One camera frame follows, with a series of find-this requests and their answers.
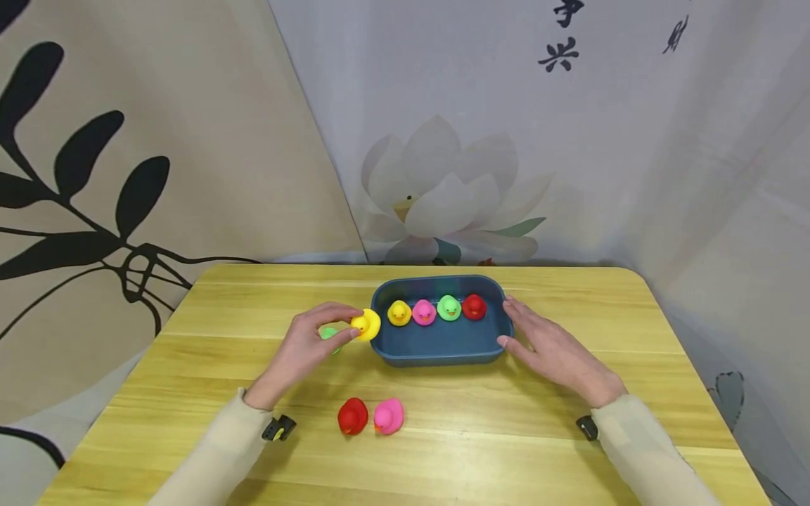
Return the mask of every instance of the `pink rubber duck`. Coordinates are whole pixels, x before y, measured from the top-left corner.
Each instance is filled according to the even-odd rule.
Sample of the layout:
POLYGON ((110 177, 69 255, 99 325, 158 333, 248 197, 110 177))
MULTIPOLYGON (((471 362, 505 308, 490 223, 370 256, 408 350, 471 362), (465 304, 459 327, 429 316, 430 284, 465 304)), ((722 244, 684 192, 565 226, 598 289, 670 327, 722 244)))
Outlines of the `pink rubber duck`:
POLYGON ((405 408, 397 398, 380 402, 374 410, 374 430, 384 436, 397 432, 404 422, 405 408))
POLYGON ((436 320, 436 308, 429 300, 422 299, 413 306, 413 321, 423 327, 436 320))

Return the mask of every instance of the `rubber duck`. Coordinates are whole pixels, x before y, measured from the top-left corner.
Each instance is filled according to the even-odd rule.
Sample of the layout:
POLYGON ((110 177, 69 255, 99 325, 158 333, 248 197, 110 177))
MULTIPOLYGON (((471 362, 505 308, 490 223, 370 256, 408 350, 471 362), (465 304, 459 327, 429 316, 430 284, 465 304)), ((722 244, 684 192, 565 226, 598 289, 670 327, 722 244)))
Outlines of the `rubber duck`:
POLYGON ((402 428, 405 422, 405 408, 397 398, 380 402, 374 410, 374 430, 389 436, 402 428))
POLYGON ((464 316, 471 320, 480 320, 487 314, 487 305, 484 299, 480 298, 474 293, 471 293, 464 302, 461 304, 461 310, 464 316))
POLYGON ((352 327, 360 330, 360 335, 356 337, 358 341, 371 341, 377 337, 380 331, 380 315, 371 309, 363 309, 362 317, 352 318, 352 327))
MULTIPOLYGON (((334 336, 337 333, 338 333, 337 329, 333 329, 332 327, 324 327, 324 328, 321 329, 321 339, 326 341, 328 338, 331 338, 332 336, 334 336)), ((340 351, 342 349, 343 349, 343 347, 340 347, 337 350, 332 351, 332 355, 334 355, 335 353, 337 353, 338 351, 340 351)))
POLYGON ((395 300, 388 308, 388 321, 391 325, 404 327, 411 320, 411 308, 405 304, 404 300, 395 300))
POLYGON ((436 304, 436 311, 442 320, 456 321, 461 317, 461 304, 453 296, 444 296, 436 304))
POLYGON ((436 320, 436 308, 430 304, 429 300, 419 300, 413 306, 413 321, 423 327, 430 325, 436 320))
POLYGON ((348 436, 360 434, 369 422, 369 410, 360 399, 353 397, 338 411, 340 431, 348 436))

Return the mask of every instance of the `blue plastic tub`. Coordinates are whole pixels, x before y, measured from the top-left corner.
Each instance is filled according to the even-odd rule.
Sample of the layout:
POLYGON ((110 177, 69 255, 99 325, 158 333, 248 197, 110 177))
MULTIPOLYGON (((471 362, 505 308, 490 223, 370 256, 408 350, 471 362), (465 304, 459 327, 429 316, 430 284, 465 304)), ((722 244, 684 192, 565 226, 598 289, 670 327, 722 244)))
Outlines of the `blue plastic tub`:
POLYGON ((371 299, 371 309, 382 319, 380 333, 371 347, 387 364, 398 368, 487 364, 503 353, 497 337, 514 335, 512 321, 503 310, 503 300, 501 285, 477 274, 392 279, 383 283, 371 299), (478 321, 463 315, 456 321, 437 316, 435 322, 425 327, 413 319, 398 327, 391 325, 386 315, 396 300, 404 300, 411 308, 420 299, 435 306, 444 295, 462 302, 471 293, 478 294, 487 305, 486 315, 478 321))

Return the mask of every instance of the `white curtain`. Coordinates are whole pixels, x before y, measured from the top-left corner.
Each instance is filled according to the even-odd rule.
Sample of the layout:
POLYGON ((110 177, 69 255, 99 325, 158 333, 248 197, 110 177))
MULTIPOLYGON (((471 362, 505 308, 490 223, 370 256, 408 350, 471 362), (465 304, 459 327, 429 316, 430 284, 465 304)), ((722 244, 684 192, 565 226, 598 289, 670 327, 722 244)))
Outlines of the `white curtain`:
POLYGON ((810 4, 270 4, 369 260, 635 269, 810 502, 810 4))

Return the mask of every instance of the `chinese character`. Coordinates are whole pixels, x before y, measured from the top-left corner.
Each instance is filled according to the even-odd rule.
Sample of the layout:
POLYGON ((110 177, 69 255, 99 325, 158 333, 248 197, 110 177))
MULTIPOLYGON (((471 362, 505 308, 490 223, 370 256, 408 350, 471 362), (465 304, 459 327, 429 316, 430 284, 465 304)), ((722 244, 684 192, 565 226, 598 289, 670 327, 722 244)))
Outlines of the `chinese character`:
POLYGON ((667 41, 667 48, 661 54, 665 54, 667 51, 672 49, 674 53, 676 49, 678 49, 678 43, 680 42, 680 36, 684 34, 684 30, 686 29, 686 23, 689 22, 689 15, 686 15, 686 19, 683 21, 679 21, 677 25, 675 25, 675 29, 672 30, 672 35, 669 36, 669 40, 667 41))
POLYGON ((565 46, 562 44, 557 44, 557 49, 554 49, 554 47, 549 44, 546 46, 546 50, 548 51, 548 54, 551 55, 551 57, 546 58, 545 60, 540 60, 538 63, 540 65, 546 66, 546 72, 551 72, 552 70, 554 70, 554 64, 556 64, 557 61, 559 61, 562 68, 564 68, 565 71, 567 72, 571 70, 571 64, 569 63, 568 60, 566 60, 566 58, 579 57, 579 51, 569 51, 569 49, 573 49, 573 47, 576 44, 577 40, 574 39, 573 37, 568 38, 568 44, 566 44, 565 46))
POLYGON ((565 19, 558 19, 557 22, 563 28, 567 28, 571 24, 571 16, 577 14, 577 11, 585 6, 579 0, 562 0, 562 5, 554 8, 554 14, 562 14, 565 19))

